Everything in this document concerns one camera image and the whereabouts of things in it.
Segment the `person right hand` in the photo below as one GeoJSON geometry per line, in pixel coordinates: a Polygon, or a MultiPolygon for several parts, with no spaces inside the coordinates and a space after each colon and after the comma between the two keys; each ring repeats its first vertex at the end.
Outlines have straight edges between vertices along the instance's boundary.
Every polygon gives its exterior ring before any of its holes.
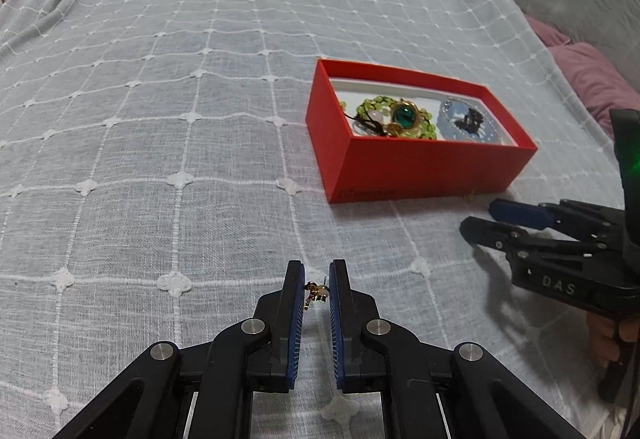
{"type": "Polygon", "coordinates": [[[625,343],[637,343],[638,341],[638,317],[616,323],[600,315],[587,312],[586,323],[592,353],[597,363],[602,367],[607,367],[608,363],[620,360],[620,345],[617,344],[615,335],[618,335],[620,340],[625,343]]]}

